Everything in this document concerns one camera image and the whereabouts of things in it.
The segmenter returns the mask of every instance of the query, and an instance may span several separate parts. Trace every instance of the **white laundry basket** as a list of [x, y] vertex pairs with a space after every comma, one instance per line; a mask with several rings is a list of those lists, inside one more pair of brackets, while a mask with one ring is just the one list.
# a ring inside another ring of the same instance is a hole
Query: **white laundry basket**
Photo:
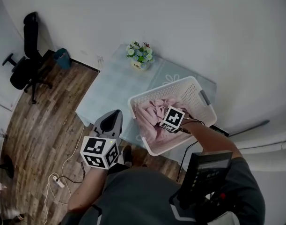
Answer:
[[[138, 105], [142, 102], [146, 100], [164, 99], [168, 96], [175, 96], [178, 101], [187, 105], [189, 109], [188, 112], [193, 116], [193, 118], [203, 121], [207, 127], [217, 121], [217, 115], [213, 110], [213, 106], [197, 80], [192, 76], [162, 85], [158, 88], [154, 88], [129, 98], [128, 105], [132, 118], [136, 120], [135, 111], [137, 110]], [[146, 139], [142, 136], [144, 145], [148, 152], [153, 156], [158, 156], [184, 143], [193, 143], [195, 140], [196, 139], [193, 136], [183, 134], [183, 136], [164, 144], [148, 144]]]

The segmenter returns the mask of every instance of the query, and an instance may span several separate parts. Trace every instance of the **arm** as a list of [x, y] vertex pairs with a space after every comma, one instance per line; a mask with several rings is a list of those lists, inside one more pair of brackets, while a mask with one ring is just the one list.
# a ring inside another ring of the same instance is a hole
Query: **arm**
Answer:
[[232, 141], [230, 141], [224, 135], [202, 125], [199, 122], [185, 120], [183, 121], [181, 127], [189, 130], [189, 132], [201, 144], [204, 152], [229, 150], [233, 152], [232, 158], [242, 157], [242, 154]]
[[230, 150], [233, 152], [230, 170], [221, 192], [235, 194], [236, 210], [241, 225], [263, 225], [264, 198], [248, 164], [235, 144], [224, 135], [200, 124], [184, 121], [181, 127], [189, 130], [199, 141], [205, 152]]
[[83, 182], [70, 197], [68, 211], [86, 211], [100, 196], [106, 175], [107, 170], [91, 168]]

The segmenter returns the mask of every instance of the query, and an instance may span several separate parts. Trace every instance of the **pink towel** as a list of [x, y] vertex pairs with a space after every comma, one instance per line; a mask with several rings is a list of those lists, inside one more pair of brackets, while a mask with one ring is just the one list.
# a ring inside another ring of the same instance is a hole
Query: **pink towel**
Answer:
[[169, 133], [159, 126], [169, 106], [181, 108], [184, 112], [188, 111], [187, 107], [176, 101], [175, 97], [145, 101], [138, 106], [135, 116], [141, 129], [141, 134], [146, 138], [148, 144], [169, 142], [183, 134], [182, 132]]

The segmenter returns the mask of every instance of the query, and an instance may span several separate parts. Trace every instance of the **wooden floor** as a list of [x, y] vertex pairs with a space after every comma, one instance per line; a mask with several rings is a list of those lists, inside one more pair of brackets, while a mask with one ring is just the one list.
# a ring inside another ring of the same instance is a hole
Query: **wooden floor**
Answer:
[[[81, 141], [93, 126], [84, 127], [75, 110], [90, 87], [97, 72], [73, 63], [70, 70], [62, 70], [51, 58], [46, 62], [53, 66], [46, 80], [53, 84], [50, 90], [40, 86], [36, 91], [37, 104], [31, 103], [31, 90], [20, 98], [10, 121], [4, 142], [2, 155], [8, 154], [15, 167], [15, 176], [9, 179], [0, 170], [0, 181], [7, 189], [0, 194], [3, 217], [7, 211], [15, 209], [26, 214], [26, 223], [43, 225], [46, 220], [44, 200], [48, 176], [52, 172], [61, 173], [63, 162], [71, 156], [81, 132]], [[82, 161], [78, 149], [65, 165], [63, 174], [77, 181], [82, 180]], [[145, 149], [132, 146], [134, 165], [147, 166], [161, 171], [171, 179], [176, 179], [179, 165], [164, 157], [152, 157]], [[78, 184], [68, 181], [73, 192]], [[68, 189], [59, 189], [51, 179], [51, 188], [57, 200], [67, 203], [70, 197]], [[66, 213], [66, 205], [55, 201], [50, 193], [46, 201], [48, 212], [47, 224], [57, 225]]]

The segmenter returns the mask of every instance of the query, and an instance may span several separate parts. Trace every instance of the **wrist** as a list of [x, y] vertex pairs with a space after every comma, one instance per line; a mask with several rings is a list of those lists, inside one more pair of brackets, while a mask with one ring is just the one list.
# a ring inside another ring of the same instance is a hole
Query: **wrist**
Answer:
[[198, 121], [191, 121], [191, 120], [185, 120], [180, 127], [181, 128], [185, 128], [189, 131], [194, 130], [195, 128], [199, 127], [199, 126], [203, 126], [200, 122]]

